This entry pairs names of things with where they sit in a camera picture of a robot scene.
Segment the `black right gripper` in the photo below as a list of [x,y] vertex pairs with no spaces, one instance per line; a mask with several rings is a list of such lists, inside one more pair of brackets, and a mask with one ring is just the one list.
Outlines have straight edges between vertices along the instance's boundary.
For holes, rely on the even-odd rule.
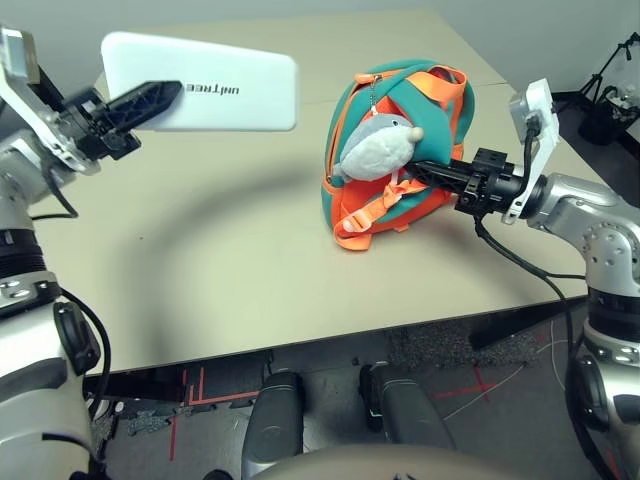
[[420,183],[457,193],[455,209],[474,217],[505,213],[523,184],[523,174],[507,161],[504,152],[479,148],[471,162],[453,160],[452,166],[463,174],[458,192],[458,174],[449,166],[432,162],[410,162],[407,172]]

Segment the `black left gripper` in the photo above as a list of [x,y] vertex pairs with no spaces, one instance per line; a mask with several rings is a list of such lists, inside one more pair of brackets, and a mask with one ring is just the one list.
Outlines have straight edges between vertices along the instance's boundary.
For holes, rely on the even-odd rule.
[[89,88],[63,100],[60,130],[88,160],[129,155],[141,147],[129,131],[166,111],[182,92],[179,81],[148,81],[108,104]]

